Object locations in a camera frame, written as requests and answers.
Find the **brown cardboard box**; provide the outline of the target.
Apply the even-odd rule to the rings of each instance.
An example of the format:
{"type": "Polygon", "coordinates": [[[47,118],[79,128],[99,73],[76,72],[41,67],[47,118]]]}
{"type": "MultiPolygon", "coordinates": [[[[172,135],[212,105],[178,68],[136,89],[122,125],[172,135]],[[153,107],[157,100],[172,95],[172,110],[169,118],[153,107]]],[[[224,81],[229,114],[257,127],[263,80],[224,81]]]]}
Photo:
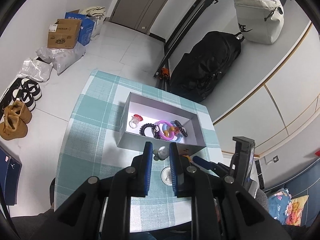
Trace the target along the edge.
{"type": "Polygon", "coordinates": [[[81,20],[57,19],[48,28],[47,47],[51,49],[73,49],[78,41],[81,20]]]}

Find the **white Nike bag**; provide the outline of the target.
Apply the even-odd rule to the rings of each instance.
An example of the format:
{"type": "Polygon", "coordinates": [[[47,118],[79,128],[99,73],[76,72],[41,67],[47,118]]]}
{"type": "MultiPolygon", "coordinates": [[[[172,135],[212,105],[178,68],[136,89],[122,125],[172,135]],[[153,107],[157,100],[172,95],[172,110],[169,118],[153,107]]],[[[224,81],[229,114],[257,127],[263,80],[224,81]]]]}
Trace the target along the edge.
{"type": "Polygon", "coordinates": [[[280,0],[234,0],[237,22],[244,39],[273,44],[284,25],[280,0]]]}

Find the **grey plastic mailer bag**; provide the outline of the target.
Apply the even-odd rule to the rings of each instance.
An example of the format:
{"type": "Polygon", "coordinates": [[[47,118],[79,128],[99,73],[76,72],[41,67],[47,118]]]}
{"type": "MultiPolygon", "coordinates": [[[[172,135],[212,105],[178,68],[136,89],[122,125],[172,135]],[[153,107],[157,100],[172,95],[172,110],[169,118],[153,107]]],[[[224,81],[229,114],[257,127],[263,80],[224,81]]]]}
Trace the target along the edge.
{"type": "Polygon", "coordinates": [[[41,47],[36,51],[36,54],[45,63],[51,63],[57,75],[60,75],[84,56],[85,52],[86,48],[77,42],[73,49],[50,49],[41,47]]]}

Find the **grey door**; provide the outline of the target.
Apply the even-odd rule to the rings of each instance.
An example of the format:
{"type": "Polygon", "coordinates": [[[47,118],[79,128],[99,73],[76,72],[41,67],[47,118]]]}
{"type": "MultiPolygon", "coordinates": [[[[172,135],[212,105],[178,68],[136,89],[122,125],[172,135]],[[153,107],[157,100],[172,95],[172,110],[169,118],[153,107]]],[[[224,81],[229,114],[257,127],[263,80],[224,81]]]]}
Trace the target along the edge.
{"type": "Polygon", "coordinates": [[[110,21],[112,23],[148,33],[168,0],[118,0],[110,21]]]}

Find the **teal plaid tablecloth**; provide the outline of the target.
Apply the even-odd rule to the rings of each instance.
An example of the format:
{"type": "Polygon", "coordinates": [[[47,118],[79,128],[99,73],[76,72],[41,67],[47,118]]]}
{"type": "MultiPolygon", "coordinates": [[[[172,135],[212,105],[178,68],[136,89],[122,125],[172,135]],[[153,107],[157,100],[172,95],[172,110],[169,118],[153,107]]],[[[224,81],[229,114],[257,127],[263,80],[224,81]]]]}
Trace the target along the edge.
{"type": "MultiPolygon", "coordinates": [[[[206,146],[198,155],[213,162],[223,160],[219,141],[205,106],[166,91],[99,70],[91,72],[69,120],[63,138],[55,180],[54,204],[59,207],[86,179],[115,175],[128,167],[137,151],[118,148],[120,117],[130,93],[170,104],[196,114],[206,146]]],[[[189,222],[189,198],[176,198],[161,180],[169,161],[152,163],[147,197],[131,200],[132,232],[152,231],[189,222]]]]}

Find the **black white sneaker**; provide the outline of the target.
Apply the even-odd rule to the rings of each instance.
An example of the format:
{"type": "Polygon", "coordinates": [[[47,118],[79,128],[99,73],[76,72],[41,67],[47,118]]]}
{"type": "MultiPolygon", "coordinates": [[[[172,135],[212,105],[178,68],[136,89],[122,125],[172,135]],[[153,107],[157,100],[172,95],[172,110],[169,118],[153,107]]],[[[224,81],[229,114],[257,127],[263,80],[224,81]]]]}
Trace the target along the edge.
{"type": "Polygon", "coordinates": [[[33,81],[29,78],[23,78],[21,80],[21,85],[31,93],[35,101],[42,97],[40,85],[36,81],[33,81]]]}
{"type": "Polygon", "coordinates": [[[13,101],[20,101],[26,105],[26,107],[29,109],[29,111],[33,111],[36,102],[34,97],[32,96],[31,92],[25,88],[15,89],[12,92],[12,99],[13,101]]]}

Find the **tan boot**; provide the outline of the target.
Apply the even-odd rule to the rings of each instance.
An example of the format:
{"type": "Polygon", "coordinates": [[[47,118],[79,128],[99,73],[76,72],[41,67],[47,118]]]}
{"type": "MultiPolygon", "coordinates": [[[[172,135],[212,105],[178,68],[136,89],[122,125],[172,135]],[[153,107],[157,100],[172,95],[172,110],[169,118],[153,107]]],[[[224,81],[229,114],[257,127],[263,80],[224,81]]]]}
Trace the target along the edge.
{"type": "Polygon", "coordinates": [[[19,117],[25,124],[28,124],[32,119],[31,111],[21,101],[16,100],[12,105],[5,107],[4,116],[13,115],[19,117]]]}
{"type": "Polygon", "coordinates": [[[4,140],[23,138],[27,135],[26,124],[17,116],[8,115],[1,122],[1,137],[4,140]]]}

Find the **black tripod stand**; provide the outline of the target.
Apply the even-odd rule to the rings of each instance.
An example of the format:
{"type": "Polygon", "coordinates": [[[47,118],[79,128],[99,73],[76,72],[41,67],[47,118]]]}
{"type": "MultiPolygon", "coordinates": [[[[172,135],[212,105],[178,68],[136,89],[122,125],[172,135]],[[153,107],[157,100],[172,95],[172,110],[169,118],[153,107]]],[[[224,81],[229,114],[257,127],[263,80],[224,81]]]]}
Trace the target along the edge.
{"type": "Polygon", "coordinates": [[[156,80],[156,88],[165,91],[169,89],[169,59],[171,55],[187,35],[188,31],[202,15],[202,13],[210,5],[216,4],[218,2],[218,0],[196,0],[180,20],[179,24],[170,35],[168,41],[164,44],[164,57],[161,60],[159,67],[155,71],[155,74],[153,75],[153,78],[156,80]]]}

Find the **cream tote bag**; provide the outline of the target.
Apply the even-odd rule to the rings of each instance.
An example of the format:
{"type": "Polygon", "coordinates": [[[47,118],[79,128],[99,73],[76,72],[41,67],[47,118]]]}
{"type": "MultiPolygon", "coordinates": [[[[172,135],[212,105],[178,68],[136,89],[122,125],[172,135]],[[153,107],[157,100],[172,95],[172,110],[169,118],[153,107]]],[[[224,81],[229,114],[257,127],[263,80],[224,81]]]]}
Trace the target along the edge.
{"type": "Polygon", "coordinates": [[[94,22],[94,27],[91,35],[91,40],[95,40],[99,37],[103,22],[106,19],[105,7],[88,7],[80,12],[82,15],[86,15],[90,20],[94,22]]]}

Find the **blue shopping bag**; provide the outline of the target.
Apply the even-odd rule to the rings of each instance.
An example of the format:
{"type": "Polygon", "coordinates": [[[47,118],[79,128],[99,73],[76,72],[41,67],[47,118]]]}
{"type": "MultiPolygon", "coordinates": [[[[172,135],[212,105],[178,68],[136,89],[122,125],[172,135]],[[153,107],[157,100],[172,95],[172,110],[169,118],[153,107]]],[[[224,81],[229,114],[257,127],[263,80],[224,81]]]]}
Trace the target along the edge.
{"type": "Polygon", "coordinates": [[[3,148],[0,149],[1,187],[6,205],[17,204],[18,181],[22,164],[8,154],[3,148]]]}

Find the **blue cardboard box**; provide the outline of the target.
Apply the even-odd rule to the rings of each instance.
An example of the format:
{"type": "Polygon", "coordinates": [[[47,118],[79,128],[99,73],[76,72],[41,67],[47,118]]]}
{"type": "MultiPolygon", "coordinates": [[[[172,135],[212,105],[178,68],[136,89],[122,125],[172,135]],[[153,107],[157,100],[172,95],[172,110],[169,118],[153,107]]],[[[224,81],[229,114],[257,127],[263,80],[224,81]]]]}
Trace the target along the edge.
{"type": "Polygon", "coordinates": [[[75,12],[65,13],[65,18],[81,20],[78,42],[81,43],[83,46],[88,45],[91,40],[91,35],[93,32],[95,22],[93,20],[90,20],[86,15],[75,12]]]}

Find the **floral pillow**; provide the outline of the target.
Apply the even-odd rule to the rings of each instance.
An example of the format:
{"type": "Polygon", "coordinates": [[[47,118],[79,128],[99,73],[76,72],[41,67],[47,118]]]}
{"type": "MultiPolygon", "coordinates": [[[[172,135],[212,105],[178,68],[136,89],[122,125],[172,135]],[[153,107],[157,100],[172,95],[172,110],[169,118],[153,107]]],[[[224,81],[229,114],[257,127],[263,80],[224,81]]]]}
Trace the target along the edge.
{"type": "Polygon", "coordinates": [[[268,197],[269,214],[282,225],[301,226],[309,195],[292,198],[289,189],[279,189],[268,197]]]}

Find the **black backpack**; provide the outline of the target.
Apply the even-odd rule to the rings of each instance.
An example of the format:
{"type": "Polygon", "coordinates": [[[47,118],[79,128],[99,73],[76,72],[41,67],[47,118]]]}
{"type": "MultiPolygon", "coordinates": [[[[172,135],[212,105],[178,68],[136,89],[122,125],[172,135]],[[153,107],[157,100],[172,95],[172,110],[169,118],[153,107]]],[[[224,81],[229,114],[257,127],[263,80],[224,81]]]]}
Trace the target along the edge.
{"type": "Polygon", "coordinates": [[[206,33],[175,67],[170,77],[170,92],[193,102],[202,102],[240,55],[243,40],[241,32],[206,33]]]}

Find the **grey open jewelry box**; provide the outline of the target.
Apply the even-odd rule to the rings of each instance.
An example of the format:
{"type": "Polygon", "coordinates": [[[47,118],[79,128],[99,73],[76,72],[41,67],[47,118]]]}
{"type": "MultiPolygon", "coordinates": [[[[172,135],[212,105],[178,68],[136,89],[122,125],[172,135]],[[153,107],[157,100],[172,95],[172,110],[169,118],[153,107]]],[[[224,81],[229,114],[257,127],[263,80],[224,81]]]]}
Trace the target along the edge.
{"type": "Polygon", "coordinates": [[[206,147],[197,114],[142,95],[130,93],[120,119],[117,146],[142,151],[174,142],[179,153],[193,155],[206,147]]]}

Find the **white pin badge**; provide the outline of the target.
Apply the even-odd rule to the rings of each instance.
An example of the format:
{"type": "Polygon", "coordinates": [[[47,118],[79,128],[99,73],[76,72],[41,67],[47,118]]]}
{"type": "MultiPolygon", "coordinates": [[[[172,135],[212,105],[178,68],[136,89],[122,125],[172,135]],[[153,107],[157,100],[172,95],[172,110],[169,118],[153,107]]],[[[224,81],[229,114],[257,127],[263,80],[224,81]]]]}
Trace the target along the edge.
{"type": "Polygon", "coordinates": [[[169,166],[161,171],[161,181],[167,186],[172,186],[171,170],[169,166]]]}

